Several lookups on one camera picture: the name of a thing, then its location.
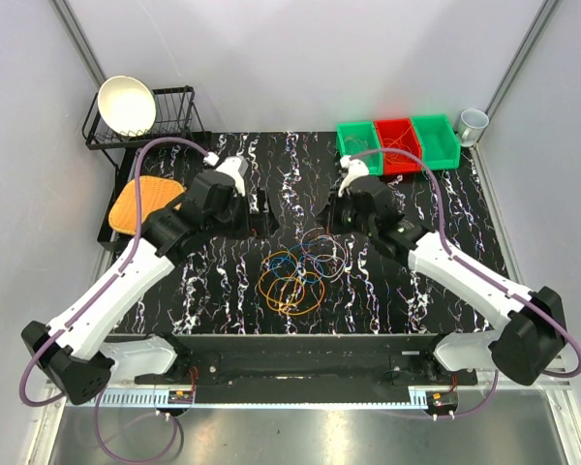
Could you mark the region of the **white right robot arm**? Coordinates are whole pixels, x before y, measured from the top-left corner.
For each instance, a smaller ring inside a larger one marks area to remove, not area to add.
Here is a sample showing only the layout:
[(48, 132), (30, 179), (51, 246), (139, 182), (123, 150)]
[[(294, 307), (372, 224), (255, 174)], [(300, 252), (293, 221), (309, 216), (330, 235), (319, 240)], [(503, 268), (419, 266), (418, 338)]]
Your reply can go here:
[(441, 384), (454, 371), (496, 369), (511, 381), (532, 385), (566, 345), (563, 302), (549, 287), (532, 291), (472, 259), (429, 224), (408, 218), (392, 190), (372, 175), (331, 189), (319, 215), (334, 234), (359, 233), (374, 248), (435, 281), (472, 306), (491, 326), (479, 333), (439, 336), (420, 360), (423, 378)]

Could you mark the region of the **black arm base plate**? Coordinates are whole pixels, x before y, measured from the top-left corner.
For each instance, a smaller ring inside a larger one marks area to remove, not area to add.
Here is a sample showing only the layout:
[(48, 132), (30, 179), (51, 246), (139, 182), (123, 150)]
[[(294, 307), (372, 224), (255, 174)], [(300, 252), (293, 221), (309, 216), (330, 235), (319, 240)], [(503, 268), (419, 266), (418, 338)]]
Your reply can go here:
[(411, 388), (474, 387), (472, 369), (451, 374), (429, 354), (431, 335), (190, 335), (174, 375), (145, 374), (139, 385), (196, 383), (200, 406), (310, 404), (375, 408), (413, 404)]

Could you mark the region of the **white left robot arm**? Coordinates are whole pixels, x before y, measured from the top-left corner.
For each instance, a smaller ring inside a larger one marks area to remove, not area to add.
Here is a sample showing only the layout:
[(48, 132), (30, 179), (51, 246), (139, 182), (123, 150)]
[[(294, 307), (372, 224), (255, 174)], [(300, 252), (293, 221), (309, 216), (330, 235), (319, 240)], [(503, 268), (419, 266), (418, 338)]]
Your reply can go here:
[(243, 178), (220, 170), (198, 174), (189, 188), (150, 212), (138, 236), (106, 273), (50, 323), (30, 322), (21, 339), (39, 368), (72, 404), (84, 404), (112, 381), (157, 375), (171, 384), (189, 374), (190, 351), (170, 336), (109, 344), (108, 334), (135, 303), (215, 237), (267, 238), (279, 227), (267, 192), (257, 209), (241, 194)]

